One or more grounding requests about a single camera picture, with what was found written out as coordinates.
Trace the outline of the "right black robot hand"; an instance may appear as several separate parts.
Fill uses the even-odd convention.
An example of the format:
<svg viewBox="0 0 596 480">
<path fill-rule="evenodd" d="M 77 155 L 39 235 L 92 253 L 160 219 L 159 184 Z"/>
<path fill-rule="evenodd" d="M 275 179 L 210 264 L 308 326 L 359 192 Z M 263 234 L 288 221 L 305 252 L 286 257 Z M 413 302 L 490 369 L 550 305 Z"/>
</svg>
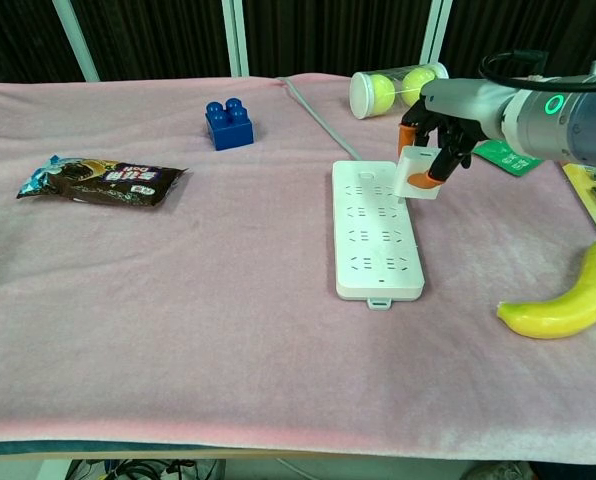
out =
<svg viewBox="0 0 596 480">
<path fill-rule="evenodd" d="M 435 199 L 457 168 L 471 166 L 479 143 L 503 137 L 503 113 L 515 94 L 478 79 L 426 83 L 400 121 L 395 194 Z"/>
</svg>

